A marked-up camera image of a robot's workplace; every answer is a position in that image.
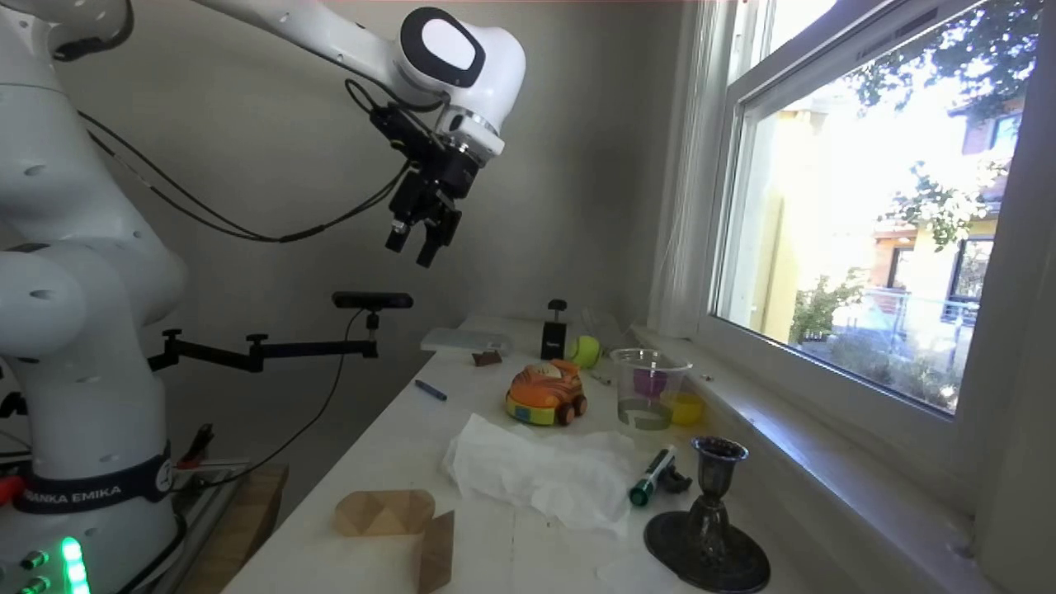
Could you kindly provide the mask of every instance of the table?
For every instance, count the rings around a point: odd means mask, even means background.
[[[645,524],[664,509],[689,509],[697,486],[679,498],[656,498],[637,511],[628,539],[601,531],[574,531],[557,520],[493,498],[463,498],[442,471],[442,452],[463,421],[475,414],[489,421],[513,426],[502,414],[502,394],[513,375],[534,359],[540,327],[513,319],[468,319],[468,330],[497,330],[513,337],[513,353],[499,365],[471,365],[468,353],[436,353],[417,381],[450,394],[436,398],[414,383],[387,407],[387,414],[353,443],[353,449],[324,474],[324,481],[291,511],[272,541],[227,585],[227,594],[260,592],[358,592],[358,594],[414,594],[417,592],[417,539],[347,539],[335,524],[335,509],[359,487],[428,487],[436,511],[457,511],[454,585],[460,594],[689,594],[697,586],[677,580],[645,549]],[[571,429],[542,433],[598,433],[622,429],[615,394],[586,375],[588,415]],[[645,454],[656,452],[670,434],[634,434]],[[697,474],[695,460],[679,454],[679,470]],[[785,561],[767,524],[728,495],[734,524],[749,531],[773,561],[767,592],[810,592]]]

